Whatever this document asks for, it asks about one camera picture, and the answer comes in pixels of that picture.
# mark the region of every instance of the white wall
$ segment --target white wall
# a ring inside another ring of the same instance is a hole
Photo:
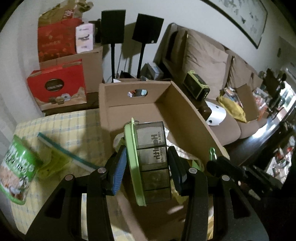
[[[268,11],[268,18],[262,41],[258,49],[248,38],[227,18],[200,0],[93,0],[94,7],[84,13],[83,17],[94,20],[101,17],[101,11],[108,9],[126,9],[126,24],[136,21],[138,13],[144,13],[164,18],[160,38],[156,44],[146,45],[143,64],[152,61],[159,43],[170,23],[193,28],[219,41],[229,49],[239,54],[258,72],[267,68],[279,69],[276,54],[279,48],[279,36],[293,46],[296,46],[296,36],[290,25],[270,0],[262,0]],[[134,41],[130,41],[130,48],[134,48]],[[120,57],[120,45],[115,47],[115,70]],[[139,54],[132,59],[131,73],[136,75]],[[129,66],[129,60],[121,57],[119,69]],[[105,56],[103,62],[104,78],[111,76],[111,54]]]
[[[62,0],[25,0],[8,20],[0,33],[0,93],[15,120],[19,123],[41,116],[29,91],[26,77],[38,68],[37,22],[40,13]],[[134,23],[138,13],[164,18],[163,28],[157,44],[147,45],[143,64],[153,61],[167,26],[175,22],[193,28],[221,42],[239,54],[258,72],[272,68],[277,70],[281,63],[276,57],[280,46],[279,36],[296,47],[296,36],[288,22],[271,0],[262,0],[268,18],[265,32],[256,49],[247,37],[228,19],[200,0],[92,0],[94,7],[84,13],[87,20],[101,18],[101,11],[126,9],[126,25]],[[139,44],[131,40],[132,31],[126,36],[126,52],[138,53]],[[132,61],[121,56],[121,45],[115,47],[115,70],[128,70],[136,75],[139,54]],[[111,55],[107,52],[103,61],[104,78],[111,76]]]

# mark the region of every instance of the red gift box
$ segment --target red gift box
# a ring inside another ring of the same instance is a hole
[[[81,24],[82,20],[80,18],[70,18],[39,27],[39,62],[76,54],[75,28]]]
[[[86,103],[81,59],[33,71],[27,82],[41,110]]]

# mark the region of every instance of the tablecloth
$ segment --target tablecloth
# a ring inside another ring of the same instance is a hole
[[[103,166],[107,161],[104,159],[99,109],[56,114],[17,125],[15,134],[25,138],[41,158],[47,158],[48,148],[37,139],[39,132],[93,164]],[[20,206],[11,202],[12,213],[19,231],[24,234],[28,231],[42,205],[67,174],[80,177],[88,175],[89,172],[75,164],[67,164],[62,171],[45,180],[34,178],[25,205]],[[107,196],[107,204],[114,239],[134,240],[116,198]],[[82,238],[87,239],[86,194],[82,197],[81,211]]]

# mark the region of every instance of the speaker stand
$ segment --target speaker stand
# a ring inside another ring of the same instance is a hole
[[[146,44],[142,43],[141,53],[140,53],[140,60],[139,60],[139,67],[138,67],[138,73],[137,73],[137,79],[140,78],[140,72],[141,72],[141,66],[142,66],[142,60],[143,60],[145,46],[146,46]]]
[[[112,69],[112,83],[115,79],[115,44],[111,44],[111,69]]]

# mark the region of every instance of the silver rivet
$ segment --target silver rivet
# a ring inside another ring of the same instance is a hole
[[[195,174],[197,173],[197,169],[192,167],[192,168],[189,168],[189,172],[192,173],[192,174]]]
[[[105,173],[107,170],[106,170],[106,168],[104,168],[104,167],[100,167],[99,169],[98,169],[98,173]]]
[[[69,174],[65,177],[66,181],[70,181],[73,179],[73,175]]]
[[[224,180],[224,181],[229,181],[230,180],[230,177],[229,176],[227,176],[227,175],[223,175],[222,176],[222,179]]]

